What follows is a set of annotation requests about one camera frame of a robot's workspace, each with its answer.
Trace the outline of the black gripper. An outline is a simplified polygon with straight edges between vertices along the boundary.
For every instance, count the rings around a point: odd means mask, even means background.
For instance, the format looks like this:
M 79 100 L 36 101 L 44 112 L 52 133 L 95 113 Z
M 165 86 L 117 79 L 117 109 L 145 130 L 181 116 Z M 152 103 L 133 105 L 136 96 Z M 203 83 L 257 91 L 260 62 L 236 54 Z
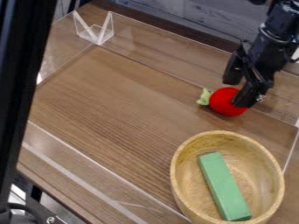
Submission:
M 232 53 L 224 70 L 221 81 L 237 85 L 245 78 L 243 88 L 233 96 L 232 104 L 240 108 L 251 108 L 261 101 L 267 90 L 275 85 L 275 73 L 292 59 L 299 47 L 296 31 L 275 33 L 264 25 L 260 26 L 252 43 L 245 40 Z

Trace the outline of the black robot arm link foreground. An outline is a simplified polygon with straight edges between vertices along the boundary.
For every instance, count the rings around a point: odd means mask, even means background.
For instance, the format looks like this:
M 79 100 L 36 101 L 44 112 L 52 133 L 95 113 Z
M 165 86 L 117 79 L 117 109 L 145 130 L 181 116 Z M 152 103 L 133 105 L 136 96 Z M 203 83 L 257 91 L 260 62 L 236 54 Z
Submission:
M 0 0 L 0 213 L 8 209 L 57 0 Z

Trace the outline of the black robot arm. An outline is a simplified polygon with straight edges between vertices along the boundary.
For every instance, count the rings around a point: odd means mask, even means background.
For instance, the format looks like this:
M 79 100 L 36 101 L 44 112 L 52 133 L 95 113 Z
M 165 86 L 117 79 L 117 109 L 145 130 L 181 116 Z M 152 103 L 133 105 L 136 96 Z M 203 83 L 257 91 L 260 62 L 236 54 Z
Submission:
M 253 41 L 240 41 L 224 70 L 224 84 L 237 85 L 245 79 L 232 98 L 236 107 L 251 108 L 263 100 L 275 85 L 275 73 L 299 62 L 299 56 L 293 58 L 297 48 L 299 0 L 272 0 Z

